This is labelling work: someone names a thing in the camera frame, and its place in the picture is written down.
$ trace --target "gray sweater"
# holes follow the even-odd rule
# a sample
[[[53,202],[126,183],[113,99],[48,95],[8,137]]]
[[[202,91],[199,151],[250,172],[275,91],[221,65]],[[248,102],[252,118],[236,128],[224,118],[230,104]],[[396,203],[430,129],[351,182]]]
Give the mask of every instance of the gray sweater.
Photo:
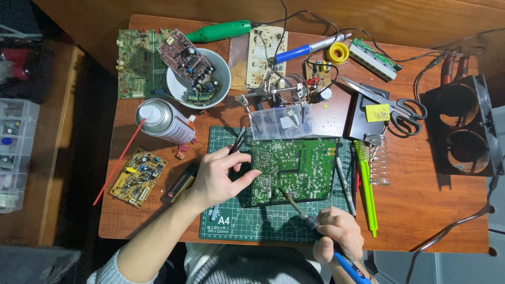
[[[131,284],[118,270],[117,255],[95,271],[88,284]],[[201,284],[322,284],[317,270],[293,248],[226,246],[198,271]]]

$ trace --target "white bowl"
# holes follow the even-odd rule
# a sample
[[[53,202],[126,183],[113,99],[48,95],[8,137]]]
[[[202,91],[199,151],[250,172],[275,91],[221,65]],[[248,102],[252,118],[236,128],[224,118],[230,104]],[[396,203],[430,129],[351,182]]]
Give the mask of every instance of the white bowl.
[[[198,51],[216,67],[216,71],[212,74],[212,78],[216,79],[218,82],[223,85],[219,91],[217,91],[209,101],[209,104],[206,106],[195,106],[193,104],[187,103],[187,94],[188,92],[193,91],[191,85],[186,82],[186,80],[182,79],[181,76],[177,75],[170,67],[167,70],[167,86],[168,90],[172,96],[181,102],[181,104],[196,110],[204,110],[211,108],[222,100],[228,94],[231,85],[231,74],[230,69],[228,68],[228,64],[224,61],[224,59],[219,56],[219,54],[214,51],[210,51],[208,49],[198,49]]]

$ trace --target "blue soldering iron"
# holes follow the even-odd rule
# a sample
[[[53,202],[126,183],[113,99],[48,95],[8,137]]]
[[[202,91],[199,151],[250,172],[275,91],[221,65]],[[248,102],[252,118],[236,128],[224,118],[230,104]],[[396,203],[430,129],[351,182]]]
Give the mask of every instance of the blue soldering iron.
[[[346,38],[350,37],[351,35],[352,34],[350,34],[350,33],[348,33],[348,34],[339,33],[337,35],[329,36],[329,37],[327,37],[323,40],[320,40],[318,42],[311,43],[311,44],[305,44],[305,45],[302,45],[302,46],[295,48],[293,50],[277,54],[273,58],[272,64],[277,65],[277,64],[282,63],[284,61],[288,61],[288,60],[295,59],[295,58],[303,56],[303,55],[307,55],[313,51],[325,49],[325,48],[329,47],[330,45],[334,44],[335,42],[344,41]]]
[[[294,200],[281,188],[279,188],[279,190],[282,192],[284,198],[298,212],[298,215],[304,221],[305,226],[307,226],[307,228],[309,228],[309,230],[314,234],[314,237],[318,240],[322,238],[323,235],[316,230],[317,226],[321,225],[319,221],[302,211],[300,207],[298,207],[298,205],[294,202]],[[352,260],[350,260],[345,255],[339,243],[334,242],[333,251],[333,259],[338,262],[338,264],[345,270],[345,272],[347,272],[347,274],[349,274],[354,282],[357,284],[372,284],[370,280],[365,277],[365,274],[352,262]]]

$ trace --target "person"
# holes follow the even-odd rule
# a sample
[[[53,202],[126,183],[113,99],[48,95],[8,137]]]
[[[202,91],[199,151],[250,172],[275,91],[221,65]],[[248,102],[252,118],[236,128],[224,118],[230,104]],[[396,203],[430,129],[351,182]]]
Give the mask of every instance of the person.
[[[239,171],[251,156],[236,152],[232,145],[204,155],[193,186],[164,213],[120,248],[107,264],[95,271],[88,284],[153,283],[172,249],[188,226],[205,209],[236,196],[260,175],[250,170],[235,181],[228,171]],[[187,243],[184,262],[186,283],[323,283],[321,265],[327,265],[335,283],[353,283],[334,260],[333,240],[365,273],[358,262],[363,255],[361,229],[347,212],[330,207],[319,212],[317,231],[324,235],[313,246],[313,258],[287,247],[212,245]]]

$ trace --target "hand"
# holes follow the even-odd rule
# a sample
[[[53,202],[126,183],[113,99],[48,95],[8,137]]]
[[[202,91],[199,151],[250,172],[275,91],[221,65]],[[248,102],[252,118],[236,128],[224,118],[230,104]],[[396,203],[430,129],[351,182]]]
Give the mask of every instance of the hand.
[[[235,197],[261,174],[258,170],[250,170],[232,182],[228,178],[230,168],[238,172],[243,162],[251,162],[249,154],[236,152],[228,155],[232,146],[206,154],[201,160],[194,185],[187,190],[188,199],[201,211]]]
[[[332,206],[321,210],[316,219],[321,223],[316,229],[324,235],[313,247],[314,257],[319,263],[326,264],[333,259],[333,240],[340,244],[352,261],[363,257],[365,240],[352,215]]]

